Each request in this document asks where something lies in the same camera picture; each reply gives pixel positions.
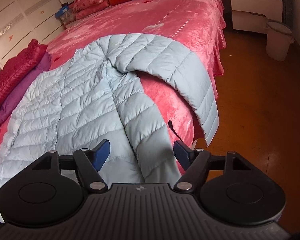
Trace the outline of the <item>light blue down jacket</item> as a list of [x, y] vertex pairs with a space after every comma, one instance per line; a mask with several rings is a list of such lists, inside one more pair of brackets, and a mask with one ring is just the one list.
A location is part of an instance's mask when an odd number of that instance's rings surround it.
[[111, 148], [101, 168], [106, 183], [174, 184], [180, 173], [168, 128], [138, 72], [177, 90], [211, 142], [218, 110], [198, 56], [159, 35], [105, 36], [40, 74], [27, 89], [0, 146], [0, 188], [49, 150], [69, 155], [104, 139]]

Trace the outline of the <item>purple down jacket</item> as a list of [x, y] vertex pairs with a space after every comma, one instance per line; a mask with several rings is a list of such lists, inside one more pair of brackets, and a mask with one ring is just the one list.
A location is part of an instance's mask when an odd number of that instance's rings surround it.
[[49, 53], [45, 53], [38, 65], [33, 68], [10, 92], [2, 106], [0, 107], [0, 126], [11, 115], [13, 110], [17, 107], [21, 99], [23, 98], [28, 87], [43, 72], [47, 72], [51, 67], [52, 56]]

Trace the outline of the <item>red down jacket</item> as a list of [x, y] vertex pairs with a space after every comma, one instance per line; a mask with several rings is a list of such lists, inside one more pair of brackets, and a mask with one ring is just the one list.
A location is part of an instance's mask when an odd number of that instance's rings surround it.
[[47, 45], [32, 39], [17, 56], [9, 59], [0, 70], [0, 107], [10, 92], [43, 58]]

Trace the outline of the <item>pink bed with blanket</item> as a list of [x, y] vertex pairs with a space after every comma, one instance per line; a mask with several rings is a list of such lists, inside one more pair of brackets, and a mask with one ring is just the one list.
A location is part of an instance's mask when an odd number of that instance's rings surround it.
[[[220, 51], [226, 46], [221, 0], [133, 0], [109, 7], [76, 21], [48, 44], [51, 68], [73, 57], [76, 50], [113, 34], [155, 34], [176, 40], [195, 52], [213, 80], [224, 73]], [[140, 73], [146, 94], [157, 104], [172, 141], [191, 145], [203, 137], [189, 105], [157, 77]]]

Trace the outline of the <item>blue storage box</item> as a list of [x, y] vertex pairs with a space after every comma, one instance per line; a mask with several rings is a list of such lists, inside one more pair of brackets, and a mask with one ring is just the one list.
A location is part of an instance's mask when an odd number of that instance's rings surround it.
[[76, 19], [76, 16], [68, 3], [62, 4], [62, 7], [55, 13], [55, 18], [59, 19], [63, 25], [68, 25]]

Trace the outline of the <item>white waste bin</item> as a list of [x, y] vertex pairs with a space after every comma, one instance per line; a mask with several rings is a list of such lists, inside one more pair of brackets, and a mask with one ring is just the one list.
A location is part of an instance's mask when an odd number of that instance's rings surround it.
[[292, 30], [282, 22], [267, 22], [267, 54], [276, 61], [285, 61], [290, 45], [294, 42]]

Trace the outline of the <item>pink pillow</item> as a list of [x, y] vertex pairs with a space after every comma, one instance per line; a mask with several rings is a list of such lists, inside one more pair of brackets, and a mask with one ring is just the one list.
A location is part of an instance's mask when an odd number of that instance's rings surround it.
[[79, 20], [95, 12], [102, 11], [109, 6], [108, 0], [74, 0], [72, 10], [76, 20]]

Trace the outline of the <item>white nightstand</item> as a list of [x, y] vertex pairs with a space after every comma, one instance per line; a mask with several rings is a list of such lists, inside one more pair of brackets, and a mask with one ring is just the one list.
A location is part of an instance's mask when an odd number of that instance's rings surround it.
[[230, 0], [234, 30], [265, 34], [268, 21], [282, 21], [283, 0]]

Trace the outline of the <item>white sliding wardrobe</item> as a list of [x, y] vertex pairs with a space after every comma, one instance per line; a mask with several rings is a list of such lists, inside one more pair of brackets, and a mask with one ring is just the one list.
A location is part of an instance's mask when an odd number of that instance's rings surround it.
[[32, 39], [48, 44], [64, 26], [55, 17], [59, 0], [0, 0], [0, 67]]

